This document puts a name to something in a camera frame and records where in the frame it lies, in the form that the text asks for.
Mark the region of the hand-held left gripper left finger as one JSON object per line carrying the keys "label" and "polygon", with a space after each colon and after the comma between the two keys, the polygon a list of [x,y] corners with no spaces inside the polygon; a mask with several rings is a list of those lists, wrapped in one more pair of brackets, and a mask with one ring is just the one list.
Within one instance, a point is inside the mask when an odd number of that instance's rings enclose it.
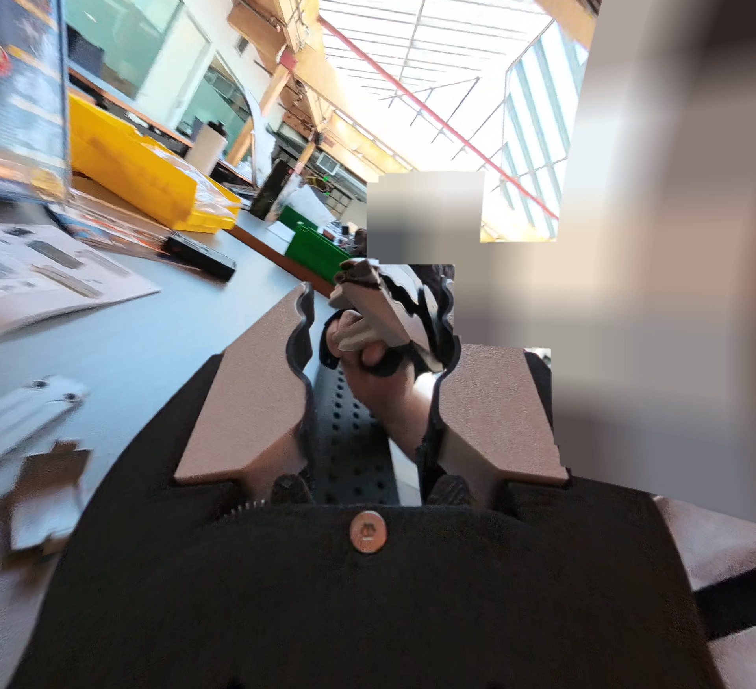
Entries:
{"label": "hand-held left gripper left finger", "polygon": [[175,470],[181,485],[233,482],[271,499],[280,476],[300,474],[315,426],[314,291],[297,285],[241,334],[222,361]]}

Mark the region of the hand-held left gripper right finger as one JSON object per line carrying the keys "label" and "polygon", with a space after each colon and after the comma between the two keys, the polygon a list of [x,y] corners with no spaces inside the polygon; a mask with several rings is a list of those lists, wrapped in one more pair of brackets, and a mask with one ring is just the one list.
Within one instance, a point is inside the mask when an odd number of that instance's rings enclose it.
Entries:
{"label": "hand-held left gripper right finger", "polygon": [[461,477],[472,503],[495,503],[505,483],[569,486],[525,351],[465,344],[453,330],[453,306],[445,278],[430,312],[441,371],[417,449],[422,502],[431,502],[442,476]]}

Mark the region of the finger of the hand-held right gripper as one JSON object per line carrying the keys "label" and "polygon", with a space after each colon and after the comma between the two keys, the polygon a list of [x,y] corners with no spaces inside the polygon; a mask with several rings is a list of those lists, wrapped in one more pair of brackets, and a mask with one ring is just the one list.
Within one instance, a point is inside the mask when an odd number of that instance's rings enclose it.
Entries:
{"label": "finger of the hand-held right gripper", "polygon": [[383,342],[400,348],[415,341],[415,317],[379,287],[341,284],[328,299],[336,310],[354,310],[361,320],[335,335],[339,348],[366,348]]}
{"label": "finger of the hand-held right gripper", "polygon": [[422,325],[426,347],[410,341],[401,348],[416,373],[441,373],[439,361],[439,303],[444,265],[378,265],[386,293]]}

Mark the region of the grey desk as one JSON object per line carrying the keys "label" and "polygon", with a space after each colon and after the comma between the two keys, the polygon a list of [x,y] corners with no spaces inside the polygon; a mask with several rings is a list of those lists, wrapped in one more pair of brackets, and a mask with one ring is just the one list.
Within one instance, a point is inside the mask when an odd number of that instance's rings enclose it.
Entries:
{"label": "grey desk", "polygon": [[86,501],[117,458],[175,392],[298,283],[227,232],[201,235],[237,263],[222,283],[198,271],[135,256],[115,259],[160,288],[156,294],[49,318],[2,337],[2,394],[45,375],[83,384],[89,397],[25,447],[57,440],[91,450]]}

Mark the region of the person's right hand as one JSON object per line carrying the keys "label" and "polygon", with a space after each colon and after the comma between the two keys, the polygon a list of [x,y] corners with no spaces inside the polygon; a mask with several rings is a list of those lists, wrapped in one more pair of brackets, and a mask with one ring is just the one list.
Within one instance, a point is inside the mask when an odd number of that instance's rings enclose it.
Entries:
{"label": "person's right hand", "polygon": [[[361,342],[354,350],[345,350],[342,348],[342,342],[351,339],[354,336],[352,328],[358,326],[357,332],[361,332],[361,325],[364,317],[354,310],[340,310],[335,312],[326,322],[324,331],[321,335],[320,343],[320,361],[327,368],[335,369],[339,365],[346,371],[347,367],[352,367],[359,374],[370,374],[365,372],[361,367],[361,352],[364,351],[364,359],[367,365],[377,363],[383,351],[388,346],[380,339],[376,338],[371,342]],[[380,383],[388,383],[392,380],[395,383],[404,381],[413,385],[415,383],[415,368],[411,363],[406,363],[399,371],[388,378],[376,378]]]}

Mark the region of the green storage bin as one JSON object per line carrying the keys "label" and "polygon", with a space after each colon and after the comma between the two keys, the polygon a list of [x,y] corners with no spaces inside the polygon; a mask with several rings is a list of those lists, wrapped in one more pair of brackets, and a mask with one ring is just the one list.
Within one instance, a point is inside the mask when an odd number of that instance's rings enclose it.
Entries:
{"label": "green storage bin", "polygon": [[319,229],[315,222],[300,214],[289,205],[284,206],[280,211],[277,222],[292,231],[296,231],[299,226],[307,227],[307,229],[314,232],[318,232]]}
{"label": "green storage bin", "polygon": [[302,222],[297,224],[284,255],[330,284],[341,272],[342,263],[351,258],[344,249]]}

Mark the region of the black perforated pad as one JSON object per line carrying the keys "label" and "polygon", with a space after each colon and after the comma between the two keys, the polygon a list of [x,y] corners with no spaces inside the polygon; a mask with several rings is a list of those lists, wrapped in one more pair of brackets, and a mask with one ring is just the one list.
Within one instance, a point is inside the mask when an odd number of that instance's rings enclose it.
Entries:
{"label": "black perforated pad", "polygon": [[356,400],[340,368],[320,366],[311,490],[318,505],[398,506],[389,439]]}

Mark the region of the black battery box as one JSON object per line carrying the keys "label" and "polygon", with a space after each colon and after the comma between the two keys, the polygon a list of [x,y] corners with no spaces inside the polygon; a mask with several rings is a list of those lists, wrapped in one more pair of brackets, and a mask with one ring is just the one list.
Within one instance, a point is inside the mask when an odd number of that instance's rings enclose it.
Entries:
{"label": "black battery box", "polygon": [[237,263],[233,259],[178,232],[171,233],[162,242],[160,249],[179,262],[225,283],[237,271]]}

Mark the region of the black carton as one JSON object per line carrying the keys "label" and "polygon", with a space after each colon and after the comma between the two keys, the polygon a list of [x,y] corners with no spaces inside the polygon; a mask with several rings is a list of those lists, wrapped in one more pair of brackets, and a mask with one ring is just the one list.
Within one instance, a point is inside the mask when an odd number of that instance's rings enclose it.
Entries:
{"label": "black carton", "polygon": [[271,208],[287,185],[292,173],[293,168],[287,161],[281,159],[275,161],[268,177],[252,201],[250,207],[252,216],[260,220],[265,220],[268,217]]}

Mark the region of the clear plastic bags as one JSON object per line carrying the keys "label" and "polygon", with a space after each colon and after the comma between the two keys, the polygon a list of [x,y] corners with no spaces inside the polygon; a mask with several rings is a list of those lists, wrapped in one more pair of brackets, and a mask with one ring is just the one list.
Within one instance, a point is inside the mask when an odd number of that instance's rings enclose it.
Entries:
{"label": "clear plastic bags", "polygon": [[176,173],[172,175],[169,190],[184,210],[222,219],[237,217],[240,203],[224,194],[220,186],[182,158],[174,156],[172,165]]}

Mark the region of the printed sheet on stand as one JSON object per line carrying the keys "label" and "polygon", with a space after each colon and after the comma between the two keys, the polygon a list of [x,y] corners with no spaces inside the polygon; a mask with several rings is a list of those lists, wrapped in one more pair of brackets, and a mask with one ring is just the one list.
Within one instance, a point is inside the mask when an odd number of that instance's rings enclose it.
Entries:
{"label": "printed sheet on stand", "polygon": [[269,130],[266,117],[261,113],[259,104],[251,92],[244,88],[245,100],[250,108],[252,119],[252,142],[254,151],[250,154],[251,167],[255,184],[261,187],[268,178],[273,167],[273,154],[278,140]]}

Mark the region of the long grey toy panel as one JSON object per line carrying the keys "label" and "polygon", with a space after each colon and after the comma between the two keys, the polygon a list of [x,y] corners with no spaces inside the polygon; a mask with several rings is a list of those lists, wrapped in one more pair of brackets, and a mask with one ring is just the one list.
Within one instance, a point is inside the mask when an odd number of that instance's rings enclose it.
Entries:
{"label": "long grey toy panel", "polygon": [[36,379],[1,397],[1,457],[89,397],[85,385],[60,375]]}

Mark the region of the small colourful leaflet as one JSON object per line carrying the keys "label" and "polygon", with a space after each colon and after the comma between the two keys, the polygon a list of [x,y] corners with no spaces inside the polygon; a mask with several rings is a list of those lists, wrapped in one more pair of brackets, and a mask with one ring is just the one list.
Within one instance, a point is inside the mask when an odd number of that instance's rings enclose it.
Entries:
{"label": "small colourful leaflet", "polygon": [[171,262],[164,248],[172,231],[143,215],[81,191],[64,202],[45,204],[52,221],[71,238],[100,251]]}

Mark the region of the white instruction booklet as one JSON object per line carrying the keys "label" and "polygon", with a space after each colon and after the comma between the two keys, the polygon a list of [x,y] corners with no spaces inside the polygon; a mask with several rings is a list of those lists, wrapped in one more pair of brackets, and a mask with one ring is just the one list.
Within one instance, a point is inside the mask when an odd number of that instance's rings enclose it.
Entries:
{"label": "white instruction booklet", "polygon": [[52,225],[1,226],[1,335],[161,289]]}

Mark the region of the white bottle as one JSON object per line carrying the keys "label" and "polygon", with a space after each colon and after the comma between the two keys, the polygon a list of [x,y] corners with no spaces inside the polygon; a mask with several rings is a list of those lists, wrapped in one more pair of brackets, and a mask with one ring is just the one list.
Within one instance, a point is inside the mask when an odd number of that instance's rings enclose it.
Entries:
{"label": "white bottle", "polygon": [[228,143],[228,131],[221,121],[202,123],[195,119],[192,146],[187,149],[184,160],[198,172],[209,176]]}

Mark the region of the person's torso in light shirt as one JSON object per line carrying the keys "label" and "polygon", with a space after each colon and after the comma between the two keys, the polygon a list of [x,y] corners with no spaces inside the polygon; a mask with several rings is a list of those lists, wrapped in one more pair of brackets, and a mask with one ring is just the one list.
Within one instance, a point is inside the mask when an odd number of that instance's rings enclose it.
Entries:
{"label": "person's torso in light shirt", "polygon": [[755,524],[660,495],[725,687],[755,687]]}

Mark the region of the yellow storage bin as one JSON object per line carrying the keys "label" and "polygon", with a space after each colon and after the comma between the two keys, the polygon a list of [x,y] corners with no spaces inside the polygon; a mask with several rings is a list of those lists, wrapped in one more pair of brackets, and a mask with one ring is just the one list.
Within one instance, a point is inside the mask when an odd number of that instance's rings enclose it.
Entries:
{"label": "yellow storage bin", "polygon": [[[222,219],[184,210],[174,201],[169,190],[176,173],[172,158],[181,157],[157,141],[74,95],[69,95],[69,117],[73,170],[171,230],[214,234],[235,226],[241,205],[235,219]],[[217,185],[241,204],[238,196]]]}

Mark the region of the blue toy robot box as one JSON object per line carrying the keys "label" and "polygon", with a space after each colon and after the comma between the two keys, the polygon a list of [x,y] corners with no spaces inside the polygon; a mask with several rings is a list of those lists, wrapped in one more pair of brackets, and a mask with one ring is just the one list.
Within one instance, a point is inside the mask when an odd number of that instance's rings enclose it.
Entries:
{"label": "blue toy robot box", "polygon": [[64,202],[70,120],[63,0],[1,0],[4,201]]}

